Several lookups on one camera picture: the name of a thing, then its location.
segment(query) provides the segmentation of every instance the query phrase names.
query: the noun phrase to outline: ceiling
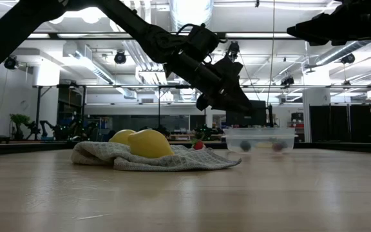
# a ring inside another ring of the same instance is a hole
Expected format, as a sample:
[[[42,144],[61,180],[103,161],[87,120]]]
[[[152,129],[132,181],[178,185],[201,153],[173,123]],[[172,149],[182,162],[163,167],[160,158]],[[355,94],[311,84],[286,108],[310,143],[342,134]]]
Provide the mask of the ceiling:
[[[194,4],[200,0],[190,0],[189,4]],[[331,0],[276,0],[276,9],[273,10],[273,0],[261,0],[260,7],[254,7],[255,1],[233,1],[215,0],[213,13],[209,28],[214,32],[285,32],[287,27],[294,26],[296,23],[306,21],[315,15],[322,13],[322,7],[335,7],[337,2]],[[130,1],[130,7],[135,8],[138,1]],[[145,17],[146,4],[141,4],[140,16]],[[167,31],[172,31],[171,15],[168,0],[152,0],[151,2],[151,23],[157,24]],[[15,1],[0,2],[0,17],[6,13]],[[331,13],[332,8],[327,8],[324,12]],[[66,17],[59,24],[44,23],[36,32],[113,32],[110,21],[107,17],[102,17],[97,23],[85,23],[78,17]],[[281,78],[286,74],[279,75],[295,62],[307,63],[310,57],[317,57],[333,47],[331,45],[310,47],[304,41],[299,40],[275,40],[271,39],[237,39],[240,45],[240,57],[237,61],[243,63],[245,68],[240,73],[240,83],[249,84],[250,80],[256,84],[269,84],[270,80],[279,84]],[[74,79],[79,83],[96,84],[97,77],[87,67],[75,65],[70,57],[63,57],[62,49],[66,41],[26,41],[21,47],[38,48],[52,57],[58,59],[66,66],[61,72],[61,78]],[[79,49],[88,46],[93,52],[93,60],[113,78],[121,84],[138,84],[135,78],[136,67],[134,60],[126,48],[126,43],[121,40],[78,40],[74,41]],[[215,61],[224,56],[229,43],[220,44],[214,51]],[[117,50],[125,50],[127,62],[125,64],[115,64],[113,61]],[[371,56],[371,43],[353,53],[356,61],[353,65],[343,66],[339,63],[331,63],[324,66],[330,73],[330,82],[333,84],[342,83],[345,78],[350,78],[362,73],[371,72],[371,59],[357,64]],[[298,65],[298,69],[293,70],[296,84],[302,84],[303,75],[306,73]],[[370,84],[371,77],[361,79],[353,84]]]

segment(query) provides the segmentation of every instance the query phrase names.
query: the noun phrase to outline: potted plant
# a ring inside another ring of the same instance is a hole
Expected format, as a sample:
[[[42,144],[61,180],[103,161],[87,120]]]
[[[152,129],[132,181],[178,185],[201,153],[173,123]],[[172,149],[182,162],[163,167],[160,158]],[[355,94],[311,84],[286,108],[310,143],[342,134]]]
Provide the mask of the potted plant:
[[[11,116],[11,121],[13,123],[15,123],[15,127],[16,127],[16,132],[15,132],[15,135],[14,135],[14,139],[15,140],[24,139],[24,133],[21,130],[21,125],[22,124],[28,124],[28,122],[30,121],[30,118],[28,116],[22,115],[22,114],[10,114],[10,116]]]

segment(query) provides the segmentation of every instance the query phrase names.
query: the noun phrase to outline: air duct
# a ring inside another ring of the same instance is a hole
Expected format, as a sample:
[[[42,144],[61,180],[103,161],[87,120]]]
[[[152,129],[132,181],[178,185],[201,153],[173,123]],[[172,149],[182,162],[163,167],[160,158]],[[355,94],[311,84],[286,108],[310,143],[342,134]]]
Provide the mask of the air duct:
[[[170,0],[169,4],[173,31],[179,31],[187,23],[210,25],[214,0]]]
[[[371,43],[371,40],[370,41],[354,41],[354,42],[347,43],[342,48],[333,48],[329,50],[328,52],[316,57],[315,64],[317,66],[323,66],[326,64],[330,64],[331,62],[337,61],[345,57],[346,55],[352,52],[355,52],[358,49],[370,43]]]

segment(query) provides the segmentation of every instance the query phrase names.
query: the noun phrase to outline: laboratory room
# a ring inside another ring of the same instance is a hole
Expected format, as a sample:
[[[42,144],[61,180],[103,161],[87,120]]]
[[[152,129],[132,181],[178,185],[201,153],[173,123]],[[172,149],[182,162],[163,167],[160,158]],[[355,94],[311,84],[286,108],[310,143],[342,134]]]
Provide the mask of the laboratory room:
[[[0,231],[371,231],[371,0],[0,0]]]

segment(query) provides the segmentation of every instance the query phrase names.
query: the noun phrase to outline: cloth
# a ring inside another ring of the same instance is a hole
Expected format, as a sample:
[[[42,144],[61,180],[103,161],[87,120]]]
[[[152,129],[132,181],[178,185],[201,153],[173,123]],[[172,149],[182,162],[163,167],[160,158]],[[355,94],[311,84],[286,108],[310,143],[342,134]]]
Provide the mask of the cloth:
[[[80,142],[75,145],[71,161],[75,164],[113,165],[121,171],[218,170],[241,163],[216,155],[211,149],[194,150],[171,146],[175,155],[149,159],[129,152],[129,146],[114,142]]]

